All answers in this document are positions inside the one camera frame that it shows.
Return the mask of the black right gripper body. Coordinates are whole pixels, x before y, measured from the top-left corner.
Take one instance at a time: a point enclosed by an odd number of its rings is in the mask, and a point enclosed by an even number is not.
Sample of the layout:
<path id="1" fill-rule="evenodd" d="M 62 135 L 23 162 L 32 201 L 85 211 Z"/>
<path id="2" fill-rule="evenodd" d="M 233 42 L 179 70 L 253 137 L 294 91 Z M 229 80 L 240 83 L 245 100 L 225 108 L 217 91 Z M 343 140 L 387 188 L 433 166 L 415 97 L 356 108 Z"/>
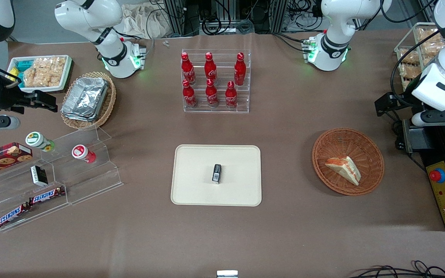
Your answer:
<path id="1" fill-rule="evenodd" d="M 10 84 L 11 81 L 0 79 L 0 110 L 24 114 L 25 107 L 38 108 L 31 94 L 21 91 L 19 86 L 7 88 Z"/>

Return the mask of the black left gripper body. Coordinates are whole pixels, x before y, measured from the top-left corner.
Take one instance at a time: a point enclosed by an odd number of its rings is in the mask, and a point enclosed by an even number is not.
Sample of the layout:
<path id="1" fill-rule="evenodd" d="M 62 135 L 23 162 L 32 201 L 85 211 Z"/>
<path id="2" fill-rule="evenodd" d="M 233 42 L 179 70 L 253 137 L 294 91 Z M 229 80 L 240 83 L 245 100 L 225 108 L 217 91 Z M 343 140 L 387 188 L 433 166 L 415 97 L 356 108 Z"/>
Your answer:
<path id="1" fill-rule="evenodd" d="M 420 100 L 417 100 L 413 95 L 410 94 L 401 94 L 397 96 L 397 104 L 399 107 L 402 108 L 413 108 L 415 109 L 415 112 L 422 112 L 425 111 L 426 113 L 431 114 L 443 114 L 445 115 L 445 110 L 439 111 L 438 109 L 435 109 L 434 107 L 429 106 L 428 104 L 423 104 Z"/>

